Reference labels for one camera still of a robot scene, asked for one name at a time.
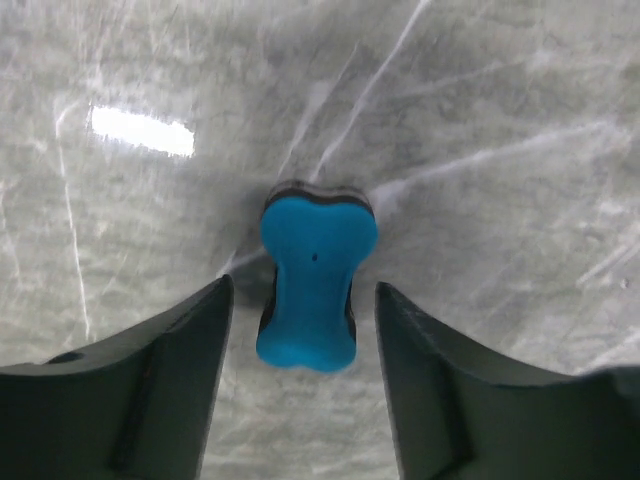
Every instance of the marble surface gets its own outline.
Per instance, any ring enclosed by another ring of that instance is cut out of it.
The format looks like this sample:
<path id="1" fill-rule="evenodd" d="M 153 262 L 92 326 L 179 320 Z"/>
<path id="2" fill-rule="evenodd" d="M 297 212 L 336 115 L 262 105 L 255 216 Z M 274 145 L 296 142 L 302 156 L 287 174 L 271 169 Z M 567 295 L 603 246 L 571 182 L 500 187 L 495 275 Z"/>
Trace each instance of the marble surface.
<path id="1" fill-rule="evenodd" d="M 536 365 L 640 362 L 639 132 L 635 0 L 2 2 L 0 362 L 230 271 L 202 478 L 397 478 L 378 280 Z M 254 352 L 258 215 L 293 176 L 364 188 L 380 221 L 340 375 Z"/>

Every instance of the gray marble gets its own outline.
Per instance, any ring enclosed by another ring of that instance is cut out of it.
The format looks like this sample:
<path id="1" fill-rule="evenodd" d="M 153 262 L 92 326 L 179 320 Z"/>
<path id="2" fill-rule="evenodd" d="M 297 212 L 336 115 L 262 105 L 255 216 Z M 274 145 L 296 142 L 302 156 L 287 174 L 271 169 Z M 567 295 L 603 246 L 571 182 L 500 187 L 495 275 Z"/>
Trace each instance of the gray marble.
<path id="1" fill-rule="evenodd" d="M 193 153 L 114 138 L 140 128 L 104 107 L 184 125 Z M 231 272 L 202 478 L 397 478 L 378 280 L 536 365 L 640 362 L 639 132 L 635 0 L 2 2 L 0 362 Z M 340 375 L 254 352 L 258 215 L 292 176 L 360 186 L 380 220 Z"/>

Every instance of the blue sponge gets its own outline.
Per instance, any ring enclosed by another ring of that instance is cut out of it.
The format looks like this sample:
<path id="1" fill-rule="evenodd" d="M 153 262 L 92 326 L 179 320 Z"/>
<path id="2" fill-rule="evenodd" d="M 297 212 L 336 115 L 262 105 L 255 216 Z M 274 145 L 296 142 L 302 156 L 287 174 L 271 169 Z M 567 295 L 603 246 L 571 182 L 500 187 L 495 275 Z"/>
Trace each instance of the blue sponge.
<path id="1" fill-rule="evenodd" d="M 280 368 L 347 367 L 356 355 L 351 283 L 378 239 L 370 208 L 344 195 L 290 193 L 267 206 L 261 235 L 277 276 L 258 356 Z"/>

